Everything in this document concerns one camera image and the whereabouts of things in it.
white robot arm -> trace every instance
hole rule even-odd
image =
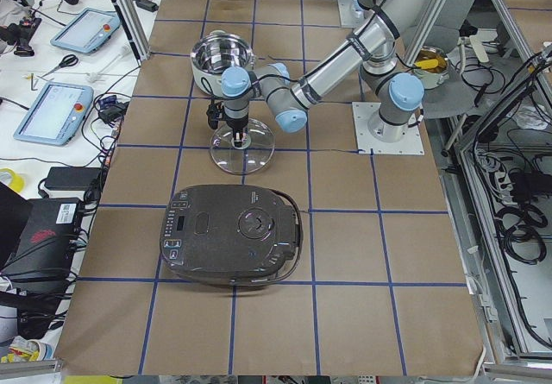
[[[283,64],[273,64],[251,72],[231,67],[223,74],[227,124],[234,131],[237,147],[248,123],[248,102],[262,96],[279,126],[286,132],[302,129],[305,111],[359,67],[361,76],[378,95],[381,122],[379,138],[393,141],[420,105],[423,86],[409,73],[393,73],[397,65],[395,41],[410,27],[423,6],[423,0],[358,0],[367,12],[367,21],[351,32],[325,60],[290,86]]]

yellow tape roll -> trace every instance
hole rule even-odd
[[[25,186],[23,177],[9,168],[0,168],[0,183],[4,183],[14,192],[21,192]]]

tablet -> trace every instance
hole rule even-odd
[[[82,54],[97,51],[121,26],[115,12],[86,8],[67,24],[50,43]]]
[[[46,83],[14,138],[48,145],[66,144],[92,107],[93,97],[94,91],[86,85]]]

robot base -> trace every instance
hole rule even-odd
[[[339,20],[342,28],[358,28],[366,21],[364,16],[355,17],[353,0],[337,0],[337,8],[339,9]]]
[[[353,102],[356,145],[361,154],[423,155],[423,144],[418,127],[406,129],[403,138],[397,142],[383,142],[374,137],[368,129],[368,120],[380,108],[379,103]],[[412,116],[409,123],[415,123]]]

digital display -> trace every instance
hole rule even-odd
[[[69,26],[57,40],[67,45],[87,48],[97,34],[104,31],[104,24],[109,24],[112,20],[113,16],[96,11],[87,11],[74,24]]]
[[[82,89],[79,88],[51,85],[36,105],[21,134],[56,139],[81,93]]]

